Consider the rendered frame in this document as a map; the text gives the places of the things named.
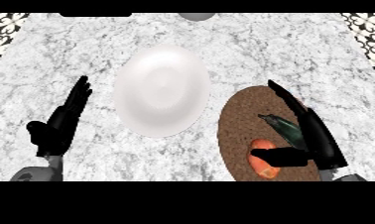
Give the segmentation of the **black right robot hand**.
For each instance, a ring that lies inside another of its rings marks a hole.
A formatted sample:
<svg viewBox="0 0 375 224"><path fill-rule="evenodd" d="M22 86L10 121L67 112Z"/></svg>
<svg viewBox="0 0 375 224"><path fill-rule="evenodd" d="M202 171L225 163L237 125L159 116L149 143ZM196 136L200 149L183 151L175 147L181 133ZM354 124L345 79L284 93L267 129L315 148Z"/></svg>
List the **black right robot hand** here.
<svg viewBox="0 0 375 224"><path fill-rule="evenodd" d="M346 167L346 161L333 137L314 111L310 108L302 108L290 93L271 80L268 80L268 88L283 100L286 107L296 117L307 150L298 150L293 147L268 150L252 149L251 155L276 168L304 167L308 160L314 161L318 170Z"/></svg>

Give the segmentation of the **grey round object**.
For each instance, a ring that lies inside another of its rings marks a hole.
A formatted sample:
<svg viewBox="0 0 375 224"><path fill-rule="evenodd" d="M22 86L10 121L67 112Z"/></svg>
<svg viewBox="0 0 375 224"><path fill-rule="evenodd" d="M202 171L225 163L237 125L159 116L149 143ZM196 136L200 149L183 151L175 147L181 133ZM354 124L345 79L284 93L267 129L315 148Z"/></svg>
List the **grey round object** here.
<svg viewBox="0 0 375 224"><path fill-rule="evenodd" d="M205 21L212 16L214 13L180 13L180 17L193 22Z"/></svg>

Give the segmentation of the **white oval plate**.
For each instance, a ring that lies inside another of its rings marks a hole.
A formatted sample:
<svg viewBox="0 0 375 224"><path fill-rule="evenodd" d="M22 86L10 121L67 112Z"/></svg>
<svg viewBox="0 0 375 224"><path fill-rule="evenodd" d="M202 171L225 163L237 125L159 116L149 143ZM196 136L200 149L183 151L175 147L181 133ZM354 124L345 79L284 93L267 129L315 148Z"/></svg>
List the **white oval plate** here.
<svg viewBox="0 0 375 224"><path fill-rule="evenodd" d="M208 69L186 49L159 45L131 56L118 70L113 107L124 126L150 138L183 132L209 98Z"/></svg>

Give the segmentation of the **brown round placemat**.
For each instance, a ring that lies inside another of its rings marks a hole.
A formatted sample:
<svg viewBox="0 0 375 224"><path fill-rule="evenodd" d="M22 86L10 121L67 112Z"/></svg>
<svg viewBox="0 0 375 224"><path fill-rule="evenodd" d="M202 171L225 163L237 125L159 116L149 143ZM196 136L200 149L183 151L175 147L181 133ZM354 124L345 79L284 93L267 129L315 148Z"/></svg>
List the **brown round placemat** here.
<svg viewBox="0 0 375 224"><path fill-rule="evenodd" d="M225 168L234 181L268 181L261 178L248 162L252 139L267 139L277 148L287 142L258 115L277 115L292 123L296 118L282 99L267 86L252 86L228 98L218 120L218 146Z"/></svg>

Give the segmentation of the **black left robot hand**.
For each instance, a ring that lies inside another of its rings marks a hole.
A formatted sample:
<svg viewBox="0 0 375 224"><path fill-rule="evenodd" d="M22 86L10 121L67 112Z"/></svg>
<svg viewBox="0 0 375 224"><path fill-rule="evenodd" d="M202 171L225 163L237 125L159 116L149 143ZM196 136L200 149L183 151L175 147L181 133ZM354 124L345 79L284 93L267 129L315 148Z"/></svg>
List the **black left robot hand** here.
<svg viewBox="0 0 375 224"><path fill-rule="evenodd" d="M82 75L48 121L31 121L26 124L31 143L38 147L38 157L62 156L67 151L91 93L88 77Z"/></svg>

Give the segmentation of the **dark green eggplant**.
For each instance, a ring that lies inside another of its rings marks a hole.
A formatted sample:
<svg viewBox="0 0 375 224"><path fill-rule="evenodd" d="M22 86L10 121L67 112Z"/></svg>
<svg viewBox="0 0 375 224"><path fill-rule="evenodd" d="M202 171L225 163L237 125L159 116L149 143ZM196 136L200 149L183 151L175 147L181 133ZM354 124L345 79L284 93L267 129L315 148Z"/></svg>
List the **dark green eggplant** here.
<svg viewBox="0 0 375 224"><path fill-rule="evenodd" d="M293 148L305 151L307 146L298 126L290 123L289 120L273 114L259 114L258 117L267 122L267 124L271 126L271 128L279 133L289 145Z"/></svg>

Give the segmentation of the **orange carrot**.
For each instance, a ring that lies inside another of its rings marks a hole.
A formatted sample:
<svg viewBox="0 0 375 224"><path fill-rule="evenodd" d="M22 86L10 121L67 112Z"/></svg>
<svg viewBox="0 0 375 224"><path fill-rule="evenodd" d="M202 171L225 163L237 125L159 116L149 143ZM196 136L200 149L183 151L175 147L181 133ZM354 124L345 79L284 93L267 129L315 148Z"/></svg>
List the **orange carrot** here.
<svg viewBox="0 0 375 224"><path fill-rule="evenodd" d="M249 143L249 150L253 149L273 149L276 145L273 142L267 139L253 139ZM273 179L277 177L280 168L274 168L270 166L270 164L258 157L255 157L252 154L248 154L248 163L249 166L261 178Z"/></svg>

